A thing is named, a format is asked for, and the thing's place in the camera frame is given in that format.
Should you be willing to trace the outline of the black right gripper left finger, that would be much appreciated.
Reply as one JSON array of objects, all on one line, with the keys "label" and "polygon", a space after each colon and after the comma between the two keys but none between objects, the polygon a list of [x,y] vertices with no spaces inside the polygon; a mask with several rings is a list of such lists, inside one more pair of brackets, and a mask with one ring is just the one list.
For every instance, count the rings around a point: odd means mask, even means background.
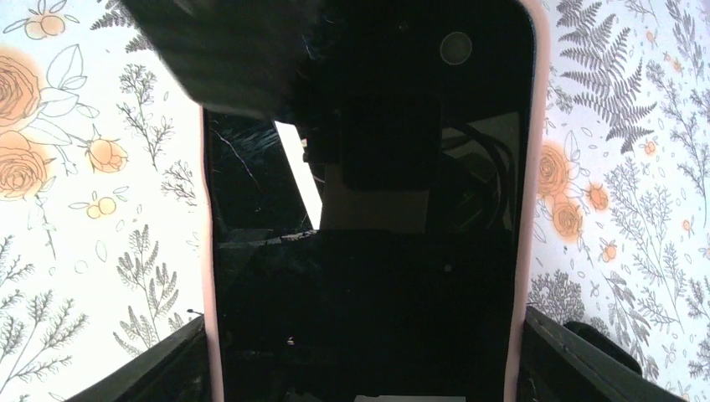
[{"label": "black right gripper left finger", "polygon": [[69,402],[211,400],[208,339],[202,317],[185,324]]}]

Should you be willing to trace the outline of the phone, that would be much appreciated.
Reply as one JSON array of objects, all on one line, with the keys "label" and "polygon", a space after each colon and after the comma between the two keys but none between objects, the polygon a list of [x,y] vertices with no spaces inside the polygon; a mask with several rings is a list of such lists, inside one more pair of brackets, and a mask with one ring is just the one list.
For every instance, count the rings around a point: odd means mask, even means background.
[{"label": "phone", "polygon": [[321,179],[310,233],[218,237],[228,401],[517,397],[530,171],[548,61],[534,1],[322,1],[277,30],[270,119]]}]

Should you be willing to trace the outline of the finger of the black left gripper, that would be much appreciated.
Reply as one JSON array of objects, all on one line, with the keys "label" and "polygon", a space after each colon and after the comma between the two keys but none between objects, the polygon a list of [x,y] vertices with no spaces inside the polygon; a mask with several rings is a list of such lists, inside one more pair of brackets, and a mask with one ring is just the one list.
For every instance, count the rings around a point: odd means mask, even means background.
[{"label": "finger of the black left gripper", "polygon": [[295,97],[303,37],[323,1],[125,1],[192,100],[205,109],[277,119]]}]

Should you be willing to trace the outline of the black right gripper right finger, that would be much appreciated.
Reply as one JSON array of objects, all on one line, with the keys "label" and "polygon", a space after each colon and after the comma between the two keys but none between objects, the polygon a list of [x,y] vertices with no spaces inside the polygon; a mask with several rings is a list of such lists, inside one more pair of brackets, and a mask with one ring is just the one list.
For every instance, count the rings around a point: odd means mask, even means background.
[{"label": "black right gripper right finger", "polygon": [[517,401],[681,401],[604,349],[528,307]]}]

